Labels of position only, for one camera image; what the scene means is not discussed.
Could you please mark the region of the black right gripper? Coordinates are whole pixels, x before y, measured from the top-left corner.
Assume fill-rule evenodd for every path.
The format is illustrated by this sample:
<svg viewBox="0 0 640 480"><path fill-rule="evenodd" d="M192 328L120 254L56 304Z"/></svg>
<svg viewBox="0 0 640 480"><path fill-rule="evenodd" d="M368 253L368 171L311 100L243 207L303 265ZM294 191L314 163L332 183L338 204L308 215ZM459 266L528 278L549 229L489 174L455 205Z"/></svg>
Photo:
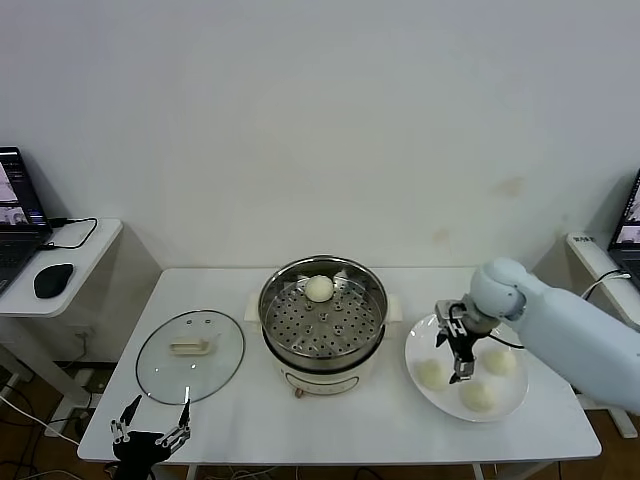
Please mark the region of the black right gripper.
<svg viewBox="0 0 640 480"><path fill-rule="evenodd" d="M465 326L456 327L455 325L449 325L447 328L439 329L436 335L435 347L439 348L448 341L450 349L455 356L453 373L449 379L450 385L472 378L475 370L473 346L482 338L482 334L468 330Z"/></svg>

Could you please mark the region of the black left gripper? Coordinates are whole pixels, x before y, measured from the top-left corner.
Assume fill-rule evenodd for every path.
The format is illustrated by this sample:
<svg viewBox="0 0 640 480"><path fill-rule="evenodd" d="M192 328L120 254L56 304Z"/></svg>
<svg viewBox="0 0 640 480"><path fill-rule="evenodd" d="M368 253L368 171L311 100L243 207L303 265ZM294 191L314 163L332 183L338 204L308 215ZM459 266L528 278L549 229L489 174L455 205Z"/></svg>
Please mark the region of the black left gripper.
<svg viewBox="0 0 640 480"><path fill-rule="evenodd" d="M128 404L117 419L110 422L113 436L113 452L117 459L114 480L154 479L152 468L166 461L171 455L170 448L181 448L190 438L191 387L184 390L184 405L178 424L164 436L153 432L131 432L129 426L142 400L141 395Z"/></svg>

